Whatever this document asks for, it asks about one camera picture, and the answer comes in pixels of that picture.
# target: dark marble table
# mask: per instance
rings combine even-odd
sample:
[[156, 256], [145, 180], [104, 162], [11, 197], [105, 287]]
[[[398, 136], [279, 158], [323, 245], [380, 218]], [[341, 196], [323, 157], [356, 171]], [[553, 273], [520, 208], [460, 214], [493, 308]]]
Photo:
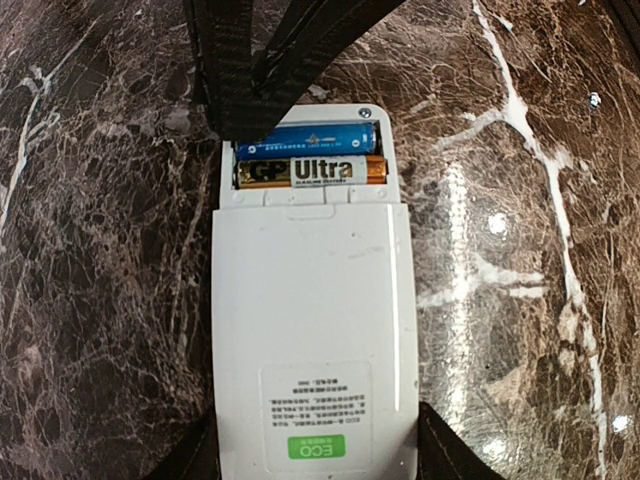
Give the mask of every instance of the dark marble table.
[[[507, 479], [640, 478], [640, 80], [579, 3], [410, 0], [301, 100], [390, 113], [421, 398]], [[3, 480], [136, 479], [212, 402], [192, 73], [179, 2], [0, 3]]]

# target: green label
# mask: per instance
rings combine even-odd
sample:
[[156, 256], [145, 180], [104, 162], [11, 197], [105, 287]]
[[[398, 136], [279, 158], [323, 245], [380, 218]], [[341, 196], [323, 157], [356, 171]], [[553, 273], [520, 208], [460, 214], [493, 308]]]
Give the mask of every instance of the green label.
[[289, 438], [289, 458], [292, 460], [338, 458], [344, 457], [346, 452], [344, 435]]

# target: battery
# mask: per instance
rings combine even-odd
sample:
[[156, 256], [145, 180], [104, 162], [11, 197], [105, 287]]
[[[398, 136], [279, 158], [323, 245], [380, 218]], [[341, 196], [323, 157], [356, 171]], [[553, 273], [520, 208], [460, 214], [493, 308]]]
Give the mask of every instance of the battery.
[[373, 123], [280, 127], [263, 142], [236, 145], [236, 159], [371, 155], [375, 149]]
[[384, 157], [339, 156], [250, 160], [236, 164], [238, 188], [383, 185]]

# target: brown marble countertop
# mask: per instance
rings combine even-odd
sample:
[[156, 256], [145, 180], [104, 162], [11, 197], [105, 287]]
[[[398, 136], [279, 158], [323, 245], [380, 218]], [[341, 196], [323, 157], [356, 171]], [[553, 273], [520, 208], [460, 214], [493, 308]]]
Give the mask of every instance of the brown marble countertop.
[[[212, 401], [181, 5], [0, 25], [0, 478], [136, 479]], [[302, 101], [392, 117], [421, 398], [507, 479], [640, 478], [640, 80], [602, 7], [409, 0]]]

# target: blue battery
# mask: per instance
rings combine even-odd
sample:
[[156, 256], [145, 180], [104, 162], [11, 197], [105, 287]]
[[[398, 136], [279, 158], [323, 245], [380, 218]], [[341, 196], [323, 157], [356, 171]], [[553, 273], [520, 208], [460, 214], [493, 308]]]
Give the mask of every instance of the blue battery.
[[372, 123], [276, 128], [263, 142], [239, 143], [236, 159], [370, 155], [376, 148]]

